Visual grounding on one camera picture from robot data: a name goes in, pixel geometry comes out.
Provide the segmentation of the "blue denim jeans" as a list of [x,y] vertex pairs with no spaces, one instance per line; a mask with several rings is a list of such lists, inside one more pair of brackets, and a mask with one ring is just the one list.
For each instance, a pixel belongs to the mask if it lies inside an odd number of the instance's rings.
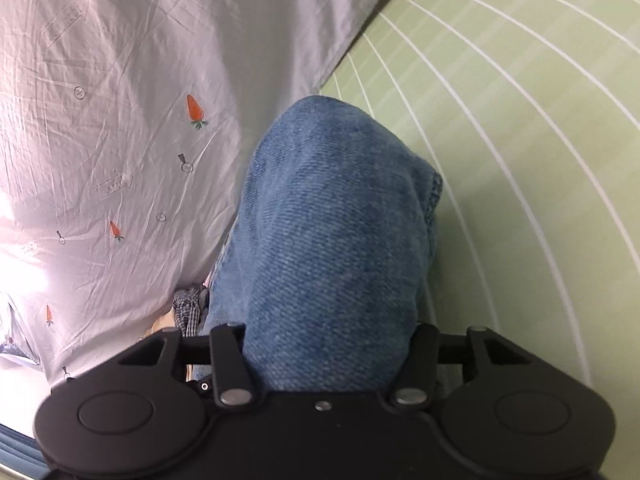
[[266,390],[387,387],[418,324],[442,186],[360,108],[297,101],[250,161],[203,330],[244,325]]

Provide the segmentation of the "beige garment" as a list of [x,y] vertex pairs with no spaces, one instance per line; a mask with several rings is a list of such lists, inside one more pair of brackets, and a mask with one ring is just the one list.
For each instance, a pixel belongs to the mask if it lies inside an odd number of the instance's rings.
[[160,315],[144,333],[144,338],[148,338],[162,330],[180,330],[176,322],[175,309],[171,308],[166,313]]

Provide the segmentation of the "blue checked shirt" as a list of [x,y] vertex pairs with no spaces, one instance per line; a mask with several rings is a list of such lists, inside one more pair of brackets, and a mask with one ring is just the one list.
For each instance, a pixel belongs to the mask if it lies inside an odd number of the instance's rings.
[[198,334],[201,322],[206,317],[208,296],[208,288],[202,284],[175,290],[171,300],[172,312],[175,326],[183,337],[194,337]]

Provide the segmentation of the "grey carrot-print backdrop sheet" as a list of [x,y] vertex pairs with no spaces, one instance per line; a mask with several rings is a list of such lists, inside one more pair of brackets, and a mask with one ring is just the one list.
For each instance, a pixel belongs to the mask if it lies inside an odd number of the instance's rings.
[[1,290],[50,384],[201,281],[378,0],[1,0]]

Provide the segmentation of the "green grid cutting mat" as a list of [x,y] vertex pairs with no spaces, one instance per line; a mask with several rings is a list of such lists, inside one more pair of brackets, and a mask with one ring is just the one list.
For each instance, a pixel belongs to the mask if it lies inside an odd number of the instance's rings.
[[424,316],[595,388],[639,474],[639,0],[386,0],[324,84],[442,175]]

